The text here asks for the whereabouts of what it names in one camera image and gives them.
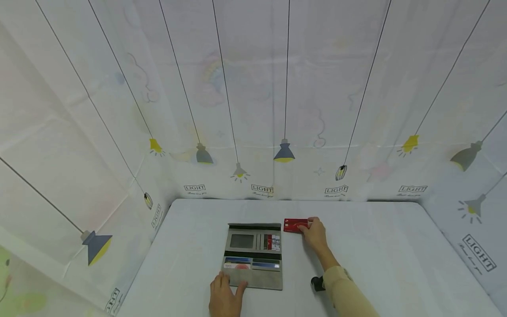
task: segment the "white table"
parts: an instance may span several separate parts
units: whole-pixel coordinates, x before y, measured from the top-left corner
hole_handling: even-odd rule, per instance
[[[330,248],[381,316],[501,317],[424,209],[409,202],[176,200],[118,317],[209,316],[229,222],[319,216]],[[247,289],[242,317],[336,316],[301,235],[282,232],[283,291]]]

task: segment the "sleeve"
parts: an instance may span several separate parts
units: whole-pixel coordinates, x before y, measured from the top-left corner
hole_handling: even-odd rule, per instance
[[[341,266],[324,273],[324,286],[340,317],[379,317],[368,299]]]

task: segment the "hanging lamp illustration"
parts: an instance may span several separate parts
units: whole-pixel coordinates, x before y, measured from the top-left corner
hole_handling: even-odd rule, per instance
[[[41,11],[42,15],[44,16],[47,24],[49,25],[49,28],[51,29],[51,31],[53,32],[53,35],[55,35],[55,38],[58,42],[58,44],[60,45],[60,47],[62,48],[62,51],[64,52],[65,56],[67,57],[67,60],[69,61],[69,63],[71,64],[72,68],[74,69],[74,72],[76,73],[76,76],[78,77],[78,79],[80,80],[81,82],[81,85],[83,86],[87,96],[88,96],[88,99],[90,100],[90,103],[93,105],[93,107],[95,108],[95,111],[97,111],[97,115],[99,116],[99,118],[101,119],[102,123],[104,124],[104,127],[106,128],[107,132],[109,133],[109,136],[111,137],[111,139],[113,140],[113,143],[115,144],[116,148],[118,149],[118,152],[120,152],[120,155],[121,157],[123,158],[123,161],[125,162],[125,165],[127,166],[127,169],[129,170],[130,174],[132,175],[132,177],[134,178],[135,182],[137,183],[137,185],[141,188],[141,191],[144,192],[144,200],[148,206],[149,209],[152,208],[153,206],[153,201],[151,200],[151,197],[149,196],[149,194],[147,192],[145,192],[142,187],[141,187],[141,184],[139,183],[139,181],[137,181],[137,178],[136,176],[134,175],[134,173],[132,172],[132,170],[130,169],[130,166],[128,165],[127,161],[125,160],[125,157],[123,156],[123,153],[122,151],[120,150],[120,147],[118,147],[118,144],[116,143],[115,141],[115,138],[113,137],[113,135],[111,134],[110,130],[107,128],[107,125],[105,124],[104,120],[102,119],[102,116],[100,115],[100,112],[97,108],[97,106],[95,105],[95,102],[93,101],[92,97],[90,96],[90,93],[88,92],[88,89],[86,88],[86,85],[84,84],[83,80],[81,79],[81,76],[79,75],[76,67],[74,66],[74,64],[72,63],[72,60],[70,59],[69,55],[67,54],[67,51],[65,50],[65,48],[63,47],[63,44],[61,43],[60,41],[60,38],[58,37],[58,35],[56,34],[55,30],[53,29],[53,26],[51,25],[51,23],[49,22],[49,19],[47,18],[46,14],[44,13],[44,10],[42,9],[41,5],[39,4],[38,0],[35,0],[35,3],[37,4],[37,6],[39,7],[39,10]],[[125,75],[123,74],[123,71],[121,70],[121,73],[115,73],[115,76],[117,78],[120,78],[121,77],[121,81],[119,81],[119,84],[120,85],[123,85],[123,83],[127,83],[128,85],[128,82],[125,78]],[[150,148],[152,149],[151,152],[155,152],[155,155],[157,154],[160,154],[161,156],[165,156],[165,152],[162,150],[162,148],[160,147],[160,145],[157,143],[157,140],[155,140],[154,138],[151,138],[150,139]]]
[[[144,193],[144,202],[146,203],[146,206],[148,207],[148,209],[152,210],[153,200],[148,193]]]
[[[88,247],[88,266],[92,266],[97,263],[111,246],[112,235],[97,235],[95,231],[83,231],[79,228],[70,218],[65,215],[55,204],[53,204],[48,198],[46,198],[40,191],[38,191],[26,178],[24,178],[18,171],[16,171],[9,163],[7,163],[2,157],[2,161],[14,174],[22,179],[27,185],[29,185],[39,196],[47,201],[57,212],[59,212],[74,228],[76,228],[80,235],[83,245]]]
[[[347,148],[347,153],[345,154],[345,160],[343,161],[343,165],[341,165],[340,167],[338,167],[338,170],[336,171],[336,174],[335,174],[335,180],[336,181],[340,181],[340,180],[344,179],[345,174],[347,172],[348,153],[349,153],[350,147],[352,145],[352,139],[354,138],[355,128],[357,126],[357,121],[358,121],[359,115],[361,113],[361,108],[363,107],[363,102],[365,100],[366,90],[367,90],[368,84],[370,82],[370,76],[372,74],[373,65],[375,65],[375,59],[377,58],[377,53],[378,53],[378,50],[379,50],[380,41],[382,40],[382,34],[384,33],[385,22],[387,21],[387,16],[389,15],[389,9],[390,8],[391,8],[391,0],[389,0],[389,4],[387,6],[387,10],[386,10],[385,17],[384,17],[384,22],[382,23],[382,29],[380,30],[379,40],[377,42],[377,47],[375,48],[375,54],[373,55],[373,60],[372,60],[371,66],[370,66],[370,71],[368,73],[368,78],[366,79],[365,88],[363,90],[363,96],[361,97],[361,103],[359,104],[359,109],[357,110],[357,116],[355,117],[354,128],[352,129],[352,133],[350,135],[350,140],[349,140],[349,145],[348,145],[348,148]]]
[[[222,46],[220,44],[219,25],[216,21],[216,11],[215,11],[214,0],[211,0],[211,3],[213,4],[213,15],[215,17],[216,38],[219,43],[220,62],[222,63],[222,72],[224,74],[225,95],[227,97],[227,108],[229,109],[229,120],[231,122],[232,141],[234,142],[234,152],[236,153],[236,169],[234,170],[234,173],[231,176],[231,178],[234,178],[234,181],[239,180],[240,183],[243,183],[242,178],[244,178],[245,180],[248,180],[246,177],[250,176],[250,174],[248,174],[243,168],[241,168],[241,163],[239,162],[239,158],[238,158],[238,148],[236,146],[236,137],[234,136],[234,125],[232,124],[231,104],[229,102],[229,91],[227,90],[227,79],[225,76],[224,58],[222,55]]]
[[[507,111],[503,113],[503,115],[498,119],[498,121],[495,123],[495,125],[489,130],[489,132],[486,134],[486,136],[481,140],[477,141],[475,143],[471,143],[469,148],[466,148],[464,150],[459,151],[456,153],[452,158],[451,162],[458,165],[458,167],[462,171],[466,171],[470,165],[474,162],[475,158],[477,157],[477,153],[481,150],[482,144],[486,140],[486,138],[491,134],[491,132],[496,128],[496,126],[502,121],[505,114],[507,114]]]
[[[482,224],[481,216],[481,204],[486,200],[486,196],[503,180],[503,178],[507,175],[507,172],[503,174],[500,179],[491,187],[485,194],[481,194],[477,199],[473,200],[465,200],[458,201],[463,207],[458,208],[459,211],[465,211],[465,214],[461,217],[465,219],[467,216],[470,217],[470,223],[474,222],[474,218]]]
[[[142,114],[141,108],[139,107],[139,103],[137,102],[137,99],[135,98],[134,93],[132,92],[132,88],[130,87],[130,84],[128,83],[127,77],[125,76],[125,72],[123,72],[120,62],[118,61],[118,58],[116,57],[116,53],[114,52],[113,47],[111,46],[111,43],[109,42],[109,39],[107,38],[107,35],[105,35],[104,28],[102,27],[102,23],[100,23],[100,20],[98,19],[98,16],[95,13],[95,9],[93,8],[93,5],[91,4],[90,1],[88,1],[88,4],[90,5],[90,8],[93,11],[93,15],[95,16],[95,19],[97,20],[97,23],[100,26],[100,29],[102,30],[102,34],[104,35],[104,38],[105,38],[107,44],[109,45],[109,49],[111,50],[111,53],[113,54],[113,57],[115,58],[116,64],[118,65],[118,68],[120,69],[120,71],[123,75],[123,78],[125,79],[125,83],[127,84],[127,87],[130,90],[130,94],[132,95],[132,99],[134,99],[135,105],[137,106],[137,109],[139,110],[139,113],[141,114],[141,117],[142,117],[142,120],[144,121],[146,129],[148,130],[148,133],[150,134],[150,139],[149,139],[150,154],[154,154],[155,156],[157,156],[157,155],[165,156],[165,152],[163,151],[162,147],[159,145],[158,141],[153,137],[150,127],[148,127],[148,123],[146,122],[146,119],[144,118],[144,115]]]
[[[442,85],[440,86],[440,89],[438,90],[437,94],[435,95],[435,97],[433,98],[433,101],[431,102],[431,104],[429,105],[429,108],[428,110],[426,111],[426,113],[424,114],[424,117],[422,118],[421,120],[421,123],[419,124],[419,126],[417,127],[417,130],[415,131],[415,133],[411,136],[409,136],[409,138],[407,139],[407,141],[402,145],[402,147],[397,150],[398,152],[398,156],[400,157],[406,157],[407,154],[412,154],[412,151],[417,149],[418,148],[418,145],[419,145],[419,135],[417,134],[419,132],[419,129],[421,128],[421,125],[422,123],[424,122],[424,119],[426,119],[426,116],[428,115],[429,111],[431,110],[431,108],[433,107],[436,99],[438,98],[438,96],[440,95],[440,92],[442,91],[442,88],[445,86],[445,84],[447,83],[447,80],[449,79],[449,76],[451,75],[452,71],[454,70],[454,67],[456,66],[456,63],[458,62],[459,60],[459,57],[461,56],[461,53],[463,52],[463,49],[465,48],[466,44],[468,43],[470,37],[472,36],[472,34],[474,33],[476,27],[477,27],[477,24],[479,24],[479,21],[481,20],[484,12],[486,11],[486,9],[488,8],[488,5],[490,3],[491,0],[488,0],[488,2],[486,3],[486,5],[484,6],[484,9],[482,10],[481,14],[479,15],[479,18],[477,19],[474,27],[472,28],[472,30],[470,31],[470,34],[468,35],[468,38],[466,38],[465,42],[463,43],[463,45],[461,46],[461,50],[459,51],[458,55],[456,56],[456,59],[454,60],[454,63],[452,64],[452,67],[451,69],[449,70],[449,72],[447,73],[447,76],[445,77],[444,79],[444,82],[442,83]]]
[[[289,163],[295,159],[289,146],[291,145],[286,136],[287,132],[287,89],[288,89],[288,44],[289,44],[289,31],[291,29],[291,0],[288,0],[288,15],[287,15],[287,60],[285,64],[285,122],[283,126],[283,139],[280,143],[280,150],[273,158],[276,162]]]
[[[179,69],[178,58],[176,57],[176,52],[174,51],[174,45],[172,44],[171,33],[169,32],[169,26],[167,25],[167,20],[165,18],[164,9],[162,7],[162,2],[160,0],[159,0],[159,5],[160,5],[160,11],[162,12],[162,17],[164,18],[165,28],[167,30],[167,36],[169,37],[169,42],[171,43],[171,49],[172,49],[172,54],[174,56],[174,61],[176,62],[176,67],[178,68],[179,79],[182,82],[183,92],[185,93],[185,98],[187,99],[187,105],[189,107],[190,117],[192,118],[192,123],[194,124],[195,135],[197,136],[197,153],[196,153],[197,163],[213,164],[213,159],[211,158],[211,155],[206,150],[206,147],[201,143],[199,133],[197,132],[197,126],[195,124],[194,114],[192,113],[192,108],[190,107],[190,102],[189,102],[189,98],[187,95],[187,90],[185,88],[185,83],[183,82],[182,73]]]

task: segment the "yellow lamp illustration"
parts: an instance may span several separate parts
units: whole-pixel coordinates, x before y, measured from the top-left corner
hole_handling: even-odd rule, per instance
[[[154,153],[155,156],[160,154],[160,156],[165,156],[164,150],[162,150],[162,147],[158,144],[157,140],[154,138],[150,139],[150,153]]]
[[[246,178],[247,176],[250,176],[250,174],[247,174],[246,170],[241,168],[241,163],[236,163],[236,170],[234,171],[234,174],[231,176],[231,178],[235,178],[234,181],[239,180],[240,183],[243,183],[241,179],[244,178],[248,180],[248,178]]]
[[[398,156],[403,155],[403,157],[405,157],[407,154],[412,154],[412,151],[417,149],[417,146],[419,145],[418,139],[419,135],[417,134],[409,136],[402,148],[396,151],[398,152]]]
[[[295,159],[294,154],[289,149],[290,143],[288,143],[287,139],[283,139],[280,144],[280,151],[275,155],[274,160],[281,163],[288,163]]]

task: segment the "fabric wall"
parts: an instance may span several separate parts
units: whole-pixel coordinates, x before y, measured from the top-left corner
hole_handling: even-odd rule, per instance
[[[3,1],[4,247],[104,309],[174,197],[417,200],[507,313],[507,4],[288,9]],[[111,241],[91,266],[86,230]]]
[[[0,4],[0,244],[115,315],[174,191],[88,3],[39,4]],[[24,291],[22,277],[10,285],[3,277],[0,292]]]
[[[68,316],[107,317],[82,297],[41,274],[0,246],[2,317]]]

